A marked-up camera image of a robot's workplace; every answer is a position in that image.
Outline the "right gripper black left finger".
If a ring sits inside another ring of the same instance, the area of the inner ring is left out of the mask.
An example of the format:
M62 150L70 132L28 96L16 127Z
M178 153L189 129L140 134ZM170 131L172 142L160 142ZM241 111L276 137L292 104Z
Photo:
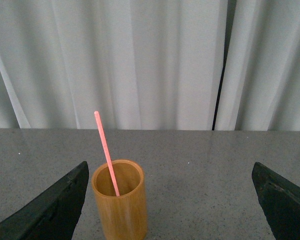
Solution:
M85 202L88 180L88 163L83 161L0 222L0 240L72 239Z

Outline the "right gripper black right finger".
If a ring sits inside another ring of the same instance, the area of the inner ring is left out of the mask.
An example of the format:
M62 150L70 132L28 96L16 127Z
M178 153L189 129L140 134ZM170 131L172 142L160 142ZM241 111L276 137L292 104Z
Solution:
M251 178L275 239L300 240L300 187L260 162Z

